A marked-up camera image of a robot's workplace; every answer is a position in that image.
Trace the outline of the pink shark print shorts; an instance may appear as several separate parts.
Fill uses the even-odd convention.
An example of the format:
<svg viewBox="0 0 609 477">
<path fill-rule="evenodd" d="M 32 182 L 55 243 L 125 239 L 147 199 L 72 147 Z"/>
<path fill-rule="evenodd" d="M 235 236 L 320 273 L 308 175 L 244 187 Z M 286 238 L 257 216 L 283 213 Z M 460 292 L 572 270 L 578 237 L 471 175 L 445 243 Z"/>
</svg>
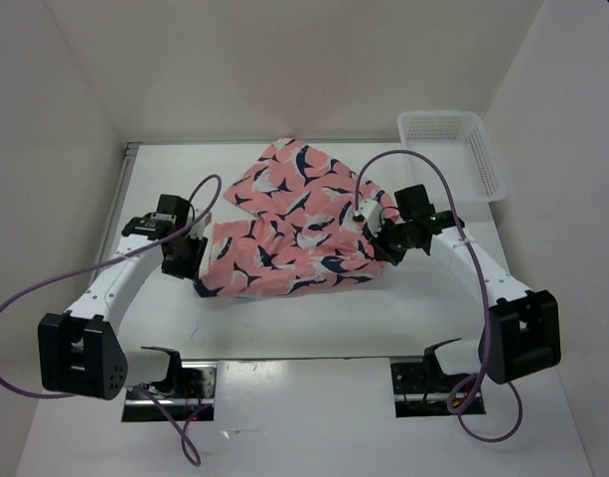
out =
<svg viewBox="0 0 609 477">
<path fill-rule="evenodd" d="M 392 198 L 339 159 L 302 141 L 273 142 L 224 193 L 248 220 L 218 223 L 201 298 L 298 296 L 355 286 L 384 265 L 354 218 L 373 200 L 392 219 Z"/>
</svg>

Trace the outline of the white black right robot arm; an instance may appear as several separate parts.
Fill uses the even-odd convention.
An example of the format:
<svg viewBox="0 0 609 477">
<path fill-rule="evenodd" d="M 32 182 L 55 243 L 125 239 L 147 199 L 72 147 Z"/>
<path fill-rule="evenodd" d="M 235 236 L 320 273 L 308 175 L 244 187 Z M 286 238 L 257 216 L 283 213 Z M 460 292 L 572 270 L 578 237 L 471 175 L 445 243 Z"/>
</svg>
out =
<svg viewBox="0 0 609 477">
<path fill-rule="evenodd" d="M 557 366 L 562 352 L 556 298 L 511 276 L 477 244 L 455 212 L 436 211 L 424 186 L 405 188 L 394 197 L 398 221 L 385 218 L 374 200 L 362 200 L 355 214 L 376 260 L 398 265 L 409 250 L 420 249 L 444 266 L 483 312 L 478 345 L 454 339 L 435 346 L 435 358 L 421 368 L 423 382 L 443 391 L 466 364 L 498 385 Z"/>
</svg>

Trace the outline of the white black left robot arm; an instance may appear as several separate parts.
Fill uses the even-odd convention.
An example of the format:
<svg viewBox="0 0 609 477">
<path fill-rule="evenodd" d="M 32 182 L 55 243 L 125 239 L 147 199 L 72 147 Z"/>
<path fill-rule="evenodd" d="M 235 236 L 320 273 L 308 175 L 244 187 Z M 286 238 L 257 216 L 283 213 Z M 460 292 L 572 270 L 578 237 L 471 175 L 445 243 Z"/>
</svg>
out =
<svg viewBox="0 0 609 477">
<path fill-rule="evenodd" d="M 211 211 L 163 195 L 154 212 L 124 226 L 109 265 L 86 292 L 65 312 L 46 314 L 38 326 L 45 390 L 106 400 L 138 385 L 165 398 L 181 391 L 185 374 L 178 351 L 143 346 L 124 352 L 117 332 L 155 270 L 181 279 L 197 277 L 211 219 Z"/>
</svg>

